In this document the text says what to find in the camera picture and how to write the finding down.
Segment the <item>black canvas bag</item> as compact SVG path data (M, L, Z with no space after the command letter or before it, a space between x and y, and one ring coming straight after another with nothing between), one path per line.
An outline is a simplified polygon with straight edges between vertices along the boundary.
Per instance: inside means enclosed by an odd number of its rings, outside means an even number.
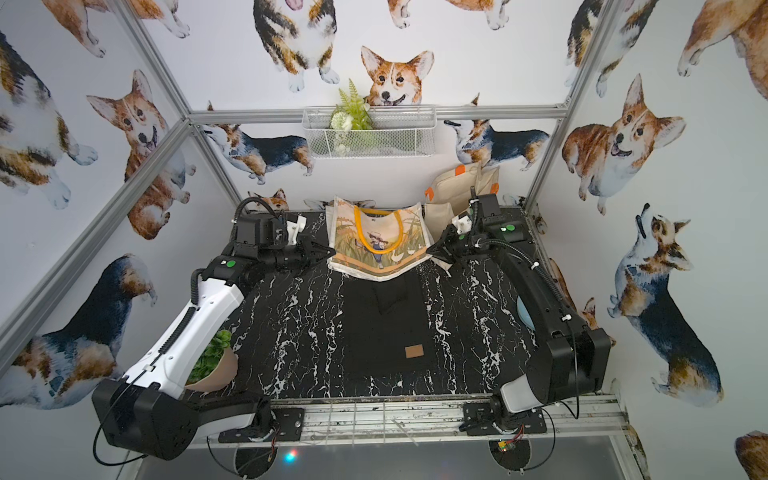
M381 283L350 278L341 293L345 394L434 392L439 362L419 274Z

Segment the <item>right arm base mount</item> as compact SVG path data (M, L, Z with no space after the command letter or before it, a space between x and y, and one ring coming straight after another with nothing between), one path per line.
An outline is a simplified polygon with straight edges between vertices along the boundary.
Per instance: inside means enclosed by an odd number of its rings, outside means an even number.
M510 413L504 406L491 399L486 402L469 402L462 406L462 422L458 429L468 436L514 436L544 434L547 422L540 410Z

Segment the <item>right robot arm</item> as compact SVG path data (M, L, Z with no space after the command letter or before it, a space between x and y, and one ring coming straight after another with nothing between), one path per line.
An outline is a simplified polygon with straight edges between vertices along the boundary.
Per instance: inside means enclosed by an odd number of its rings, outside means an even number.
M471 260L489 258L518 294L518 312L536 339L522 376L500 387L506 412L519 414L602 389L611 340L592 329L566 301L535 246L523 220L502 212L493 194L473 194L469 211L443 230L427 249L451 273Z

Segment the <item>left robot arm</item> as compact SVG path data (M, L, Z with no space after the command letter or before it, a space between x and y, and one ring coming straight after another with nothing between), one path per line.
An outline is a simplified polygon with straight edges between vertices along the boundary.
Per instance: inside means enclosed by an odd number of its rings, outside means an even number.
M267 207L262 213L236 207L229 242L206 268L194 271L190 301L151 349L119 380L104 380L92 402L100 421L95 437L118 448L172 460L195 440L230 430L263 438L273 417L266 397L241 393L223 399L185 399L195 363L227 318L268 274L300 276L324 265L335 250L306 232L306 219L289 219Z

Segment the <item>cream bag yellow handles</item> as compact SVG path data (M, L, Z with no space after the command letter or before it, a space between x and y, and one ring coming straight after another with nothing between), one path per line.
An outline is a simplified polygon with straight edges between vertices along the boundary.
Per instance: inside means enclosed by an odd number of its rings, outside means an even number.
M331 270L361 280L392 280L431 259L422 205L362 208L339 197L325 208Z

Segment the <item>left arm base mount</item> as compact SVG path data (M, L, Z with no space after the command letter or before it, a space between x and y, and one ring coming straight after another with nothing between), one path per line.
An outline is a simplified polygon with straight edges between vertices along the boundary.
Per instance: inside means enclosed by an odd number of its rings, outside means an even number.
M256 416L244 428L221 432L217 440L221 444L295 442L301 439L304 420L303 408L279 408L272 410L269 417Z

